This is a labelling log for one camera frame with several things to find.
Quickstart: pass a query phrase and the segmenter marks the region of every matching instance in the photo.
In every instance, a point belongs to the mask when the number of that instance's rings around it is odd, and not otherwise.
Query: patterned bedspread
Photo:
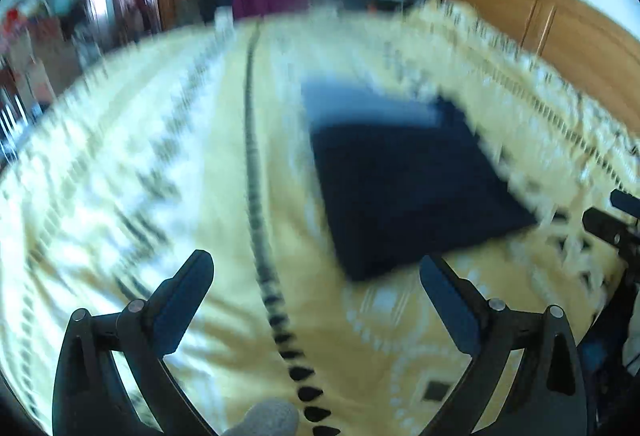
[[[417,268],[358,286],[338,268],[300,95],[322,75],[464,109],[540,226],[446,259],[511,308],[561,305],[584,335],[623,266],[584,232],[582,212],[622,217],[608,196],[640,193],[640,142],[551,67],[437,0],[405,18],[318,11],[183,29],[79,80],[2,176],[0,366],[46,432],[71,312],[148,297],[196,248],[213,256],[214,283],[167,362],[215,430],[271,397],[299,406],[301,435],[411,436],[434,416],[468,358]]]

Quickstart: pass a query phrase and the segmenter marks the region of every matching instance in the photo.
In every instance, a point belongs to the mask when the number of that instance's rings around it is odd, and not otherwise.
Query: black dotted stripe
[[[276,269],[271,263],[269,243],[265,233],[264,215],[260,192],[260,157],[255,132],[254,114],[254,57],[260,27],[251,38],[247,51],[246,77],[244,80],[244,144],[247,174],[247,209],[251,235],[252,251],[256,269],[256,279],[262,293],[262,302],[267,311],[268,321],[273,331],[273,340],[280,356],[289,366],[290,378],[300,384],[298,398],[303,403],[311,403],[324,395],[322,389],[309,386],[308,381],[316,374],[315,370],[303,365],[305,353],[296,347],[296,336],[290,329],[289,316],[280,291],[280,281]],[[304,410],[305,418],[311,423],[326,422],[331,411],[318,406],[308,406]],[[314,436],[337,436],[340,429],[326,424],[313,427]]]

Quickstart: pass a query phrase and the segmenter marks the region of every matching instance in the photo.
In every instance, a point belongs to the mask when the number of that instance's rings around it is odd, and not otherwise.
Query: folded dark cloth
[[[306,84],[303,95],[335,252],[351,280],[536,224],[453,103],[335,81]]]

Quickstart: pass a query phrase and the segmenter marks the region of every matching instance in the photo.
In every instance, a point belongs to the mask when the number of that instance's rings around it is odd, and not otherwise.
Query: silver bolt
[[[489,308],[495,311],[502,311],[507,307],[501,299],[489,299]]]
[[[564,316],[564,311],[559,306],[552,306],[549,308],[549,313],[553,315],[556,319],[561,319]]]
[[[129,303],[129,306],[127,306],[127,309],[131,313],[138,313],[139,311],[142,311],[142,308],[144,307],[145,307],[145,302],[142,299],[136,299],[135,301],[131,301]]]
[[[84,308],[80,308],[79,310],[74,311],[71,314],[71,319],[73,322],[79,322],[86,317],[86,310]]]

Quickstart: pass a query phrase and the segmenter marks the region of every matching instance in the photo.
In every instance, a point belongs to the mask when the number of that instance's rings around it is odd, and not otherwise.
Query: gray sock
[[[284,400],[265,400],[254,405],[235,427],[223,436],[295,436],[298,410]]]

